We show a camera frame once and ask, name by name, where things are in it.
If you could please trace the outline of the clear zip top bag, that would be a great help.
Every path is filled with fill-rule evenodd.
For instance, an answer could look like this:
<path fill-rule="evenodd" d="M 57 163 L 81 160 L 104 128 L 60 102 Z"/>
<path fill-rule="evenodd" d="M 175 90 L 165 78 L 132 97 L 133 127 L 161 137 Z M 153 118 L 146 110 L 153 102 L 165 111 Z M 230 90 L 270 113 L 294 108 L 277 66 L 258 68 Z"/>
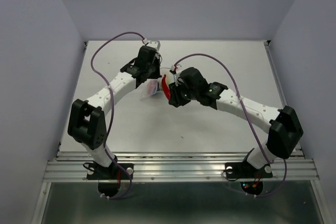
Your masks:
<path fill-rule="evenodd" d="M 171 73 L 171 69 L 168 67 L 161 67 L 160 75 L 157 79 L 150 79 L 145 82 L 141 99 L 147 99 L 160 93 L 169 94 L 169 85 L 175 82 L 175 75 Z"/>

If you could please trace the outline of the white radish with leaves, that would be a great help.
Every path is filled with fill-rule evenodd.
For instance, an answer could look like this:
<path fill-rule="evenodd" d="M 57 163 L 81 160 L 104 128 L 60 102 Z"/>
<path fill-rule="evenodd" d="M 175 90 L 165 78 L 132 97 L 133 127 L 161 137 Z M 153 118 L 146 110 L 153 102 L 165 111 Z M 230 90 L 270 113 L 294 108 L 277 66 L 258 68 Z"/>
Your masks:
<path fill-rule="evenodd" d="M 175 75 L 173 73 L 171 73 L 171 69 L 170 68 L 161 68 L 160 69 L 161 72 L 161 76 L 164 77 L 166 76 L 165 82 L 167 85 L 175 82 Z"/>

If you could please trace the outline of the red chili pepper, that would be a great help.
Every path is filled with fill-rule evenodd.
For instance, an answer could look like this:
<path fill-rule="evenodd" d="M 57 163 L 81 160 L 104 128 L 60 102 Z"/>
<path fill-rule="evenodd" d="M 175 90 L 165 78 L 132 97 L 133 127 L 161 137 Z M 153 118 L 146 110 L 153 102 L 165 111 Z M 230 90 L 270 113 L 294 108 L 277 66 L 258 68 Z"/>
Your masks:
<path fill-rule="evenodd" d="M 163 90 L 163 93 L 164 93 L 165 97 L 166 97 L 168 100 L 170 100 L 170 98 L 171 98 L 170 88 L 169 88 L 169 86 L 168 86 L 167 83 L 166 83 L 166 77 L 167 77 L 167 75 L 164 75 L 164 76 L 162 77 L 162 80 L 161 80 L 161 86 L 162 86 L 162 90 Z"/>

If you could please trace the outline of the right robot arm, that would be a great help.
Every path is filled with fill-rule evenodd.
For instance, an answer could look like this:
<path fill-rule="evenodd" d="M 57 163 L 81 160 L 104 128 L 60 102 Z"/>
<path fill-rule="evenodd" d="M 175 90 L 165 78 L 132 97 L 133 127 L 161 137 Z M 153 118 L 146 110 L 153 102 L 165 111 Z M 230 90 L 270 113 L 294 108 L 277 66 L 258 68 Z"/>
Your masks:
<path fill-rule="evenodd" d="M 203 106 L 245 119 L 249 125 L 267 133 L 267 140 L 258 142 L 258 146 L 249 151 L 243 161 L 226 164 L 227 178 L 253 178 L 257 175 L 271 178 L 271 162 L 277 158 L 288 159 L 303 136 L 298 116 L 290 106 L 278 109 L 239 97 L 224 84 L 207 82 L 193 67 L 178 71 L 173 76 L 171 83 L 166 78 L 162 80 L 170 105 L 178 108 L 195 100 Z"/>

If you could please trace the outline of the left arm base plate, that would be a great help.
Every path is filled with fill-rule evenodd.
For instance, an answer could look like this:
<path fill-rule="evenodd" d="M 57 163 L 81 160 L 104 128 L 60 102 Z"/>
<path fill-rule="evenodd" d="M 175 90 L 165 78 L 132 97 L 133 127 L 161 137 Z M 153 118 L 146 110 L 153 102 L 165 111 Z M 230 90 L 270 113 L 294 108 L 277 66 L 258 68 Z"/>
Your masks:
<path fill-rule="evenodd" d="M 96 162 L 83 163 L 83 167 L 87 170 L 86 179 L 88 180 L 128 180 L 128 175 L 120 168 L 111 164 L 109 167 L 103 167 Z"/>

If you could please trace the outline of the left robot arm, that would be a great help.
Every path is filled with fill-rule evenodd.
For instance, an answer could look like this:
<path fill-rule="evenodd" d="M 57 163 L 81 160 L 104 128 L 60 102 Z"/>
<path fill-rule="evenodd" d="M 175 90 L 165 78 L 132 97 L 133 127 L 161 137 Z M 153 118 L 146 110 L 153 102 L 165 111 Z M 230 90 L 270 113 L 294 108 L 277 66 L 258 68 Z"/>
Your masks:
<path fill-rule="evenodd" d="M 100 165 L 98 171 L 106 179 L 117 172 L 112 162 L 116 157 L 106 145 L 109 133 L 106 115 L 113 114 L 114 106 L 141 84 L 161 77 L 159 48 L 159 41 L 142 46 L 138 56 L 122 67 L 104 88 L 85 100 L 76 99 L 71 106 L 68 135 Z"/>

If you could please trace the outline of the purple onion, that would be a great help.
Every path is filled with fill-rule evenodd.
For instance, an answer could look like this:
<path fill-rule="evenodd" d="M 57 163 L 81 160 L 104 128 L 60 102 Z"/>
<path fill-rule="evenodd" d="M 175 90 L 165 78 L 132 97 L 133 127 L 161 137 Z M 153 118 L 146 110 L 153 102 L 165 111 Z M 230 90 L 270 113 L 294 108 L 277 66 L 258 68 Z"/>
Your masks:
<path fill-rule="evenodd" d="M 159 89 L 159 84 L 157 80 L 151 80 L 147 85 L 147 92 L 149 95 L 156 94 Z"/>

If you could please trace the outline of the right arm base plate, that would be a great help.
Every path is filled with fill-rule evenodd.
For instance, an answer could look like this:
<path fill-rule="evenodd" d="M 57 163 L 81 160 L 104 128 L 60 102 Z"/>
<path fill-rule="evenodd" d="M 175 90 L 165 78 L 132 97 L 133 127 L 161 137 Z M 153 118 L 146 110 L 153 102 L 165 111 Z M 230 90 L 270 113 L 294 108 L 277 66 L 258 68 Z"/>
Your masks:
<path fill-rule="evenodd" d="M 246 162 L 230 162 L 225 164 L 224 174 L 230 180 L 234 179 L 254 179 L 272 178 L 272 170 L 269 165 L 264 165 L 260 169 L 254 168 Z"/>

